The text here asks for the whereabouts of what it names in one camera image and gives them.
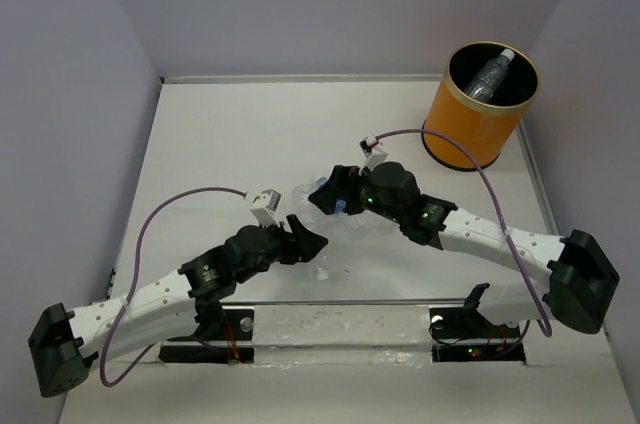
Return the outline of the clear bottle white cap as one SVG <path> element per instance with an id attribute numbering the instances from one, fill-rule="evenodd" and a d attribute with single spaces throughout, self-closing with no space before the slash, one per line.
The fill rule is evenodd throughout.
<path id="1" fill-rule="evenodd" d="M 312 232 L 321 234 L 326 230 L 327 216 L 309 201 L 309 196 L 317 189 L 315 184 L 303 184 L 291 191 L 295 214 L 300 221 Z M 325 254 L 318 256 L 320 261 L 313 265 L 312 275 L 315 281 L 323 282 L 329 279 L 329 272 L 325 266 Z"/>

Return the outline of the blue label bottle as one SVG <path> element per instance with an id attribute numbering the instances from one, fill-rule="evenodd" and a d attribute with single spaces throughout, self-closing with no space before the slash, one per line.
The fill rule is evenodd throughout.
<path id="1" fill-rule="evenodd" d="M 309 195 L 309 201 L 325 215 L 339 214 L 344 211 L 346 201 L 340 196 L 339 182 L 331 178 Z"/>

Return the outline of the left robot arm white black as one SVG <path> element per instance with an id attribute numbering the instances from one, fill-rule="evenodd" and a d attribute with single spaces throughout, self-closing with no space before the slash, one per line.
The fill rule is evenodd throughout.
<path id="1" fill-rule="evenodd" d="M 161 341 L 215 336 L 223 319 L 220 302 L 237 285 L 274 263 L 307 263 L 327 244 L 290 214 L 285 224 L 242 227 L 131 298 L 45 308 L 28 338 L 41 396 L 69 392 L 101 365 Z"/>

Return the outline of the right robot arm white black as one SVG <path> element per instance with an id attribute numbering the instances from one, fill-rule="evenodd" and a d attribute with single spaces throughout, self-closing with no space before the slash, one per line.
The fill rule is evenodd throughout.
<path id="1" fill-rule="evenodd" d="M 583 333 L 600 332 L 620 276 L 589 233 L 543 235 L 478 217 L 420 191 L 397 162 L 372 170 L 337 165 L 309 196 L 326 215 L 372 212 L 398 225 L 410 241 L 512 269 L 515 285 L 476 285 L 460 312 L 462 328 L 482 336 L 495 325 L 554 319 Z"/>

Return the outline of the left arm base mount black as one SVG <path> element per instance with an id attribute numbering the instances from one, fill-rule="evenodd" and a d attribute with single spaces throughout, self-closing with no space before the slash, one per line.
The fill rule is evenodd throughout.
<path id="1" fill-rule="evenodd" d="M 223 307 L 222 323 L 199 338 L 173 338 L 161 344 L 158 359 L 166 364 L 252 364 L 255 349 L 253 330 L 255 308 L 229 305 Z"/>

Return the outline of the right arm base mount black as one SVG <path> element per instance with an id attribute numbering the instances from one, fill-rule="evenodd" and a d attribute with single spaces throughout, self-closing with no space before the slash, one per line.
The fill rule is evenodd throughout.
<path id="1" fill-rule="evenodd" d="M 496 325 L 479 312 L 480 298 L 489 288 L 488 283 L 476 285 L 460 306 L 429 309 L 433 363 L 526 363 L 528 327 Z"/>

